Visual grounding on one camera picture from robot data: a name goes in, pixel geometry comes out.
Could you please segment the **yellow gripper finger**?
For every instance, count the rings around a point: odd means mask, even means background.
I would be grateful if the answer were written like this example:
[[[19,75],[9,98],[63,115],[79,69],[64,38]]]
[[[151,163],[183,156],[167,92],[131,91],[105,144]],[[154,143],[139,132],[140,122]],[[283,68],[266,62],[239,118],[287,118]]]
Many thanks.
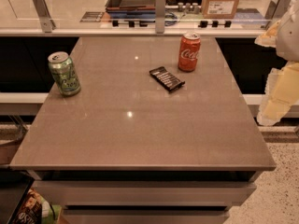
[[[258,46],[274,48],[276,46],[279,24],[280,21],[272,24],[265,33],[255,39],[254,43]]]
[[[263,126],[278,123],[299,100],[299,63],[287,62],[281,69],[272,68],[257,121]]]

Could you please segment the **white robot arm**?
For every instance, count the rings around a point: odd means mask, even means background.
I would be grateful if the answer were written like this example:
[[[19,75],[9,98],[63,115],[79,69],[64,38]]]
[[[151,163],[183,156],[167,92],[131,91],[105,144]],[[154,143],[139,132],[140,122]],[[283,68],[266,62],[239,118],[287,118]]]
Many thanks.
[[[273,126],[299,100],[299,0],[255,44],[275,48],[277,56],[287,61],[281,69],[271,69],[257,115],[260,125]]]

